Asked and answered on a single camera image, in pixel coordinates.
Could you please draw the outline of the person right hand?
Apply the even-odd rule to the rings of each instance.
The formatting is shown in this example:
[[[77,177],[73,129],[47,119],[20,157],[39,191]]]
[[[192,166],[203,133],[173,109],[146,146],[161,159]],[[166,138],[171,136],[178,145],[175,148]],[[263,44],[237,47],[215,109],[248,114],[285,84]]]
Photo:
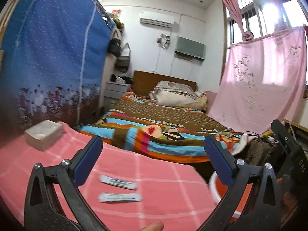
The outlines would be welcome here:
[[[281,226],[300,221],[302,217],[299,201],[295,195],[295,183],[290,175],[284,174],[277,179],[280,190]]]

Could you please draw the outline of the person left hand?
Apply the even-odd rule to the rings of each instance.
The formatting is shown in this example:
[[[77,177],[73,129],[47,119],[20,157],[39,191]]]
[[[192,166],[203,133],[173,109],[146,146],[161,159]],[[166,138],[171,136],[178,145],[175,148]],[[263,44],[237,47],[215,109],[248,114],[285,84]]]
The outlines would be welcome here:
[[[150,224],[149,226],[146,226],[139,231],[163,231],[164,224],[162,222],[155,222]]]

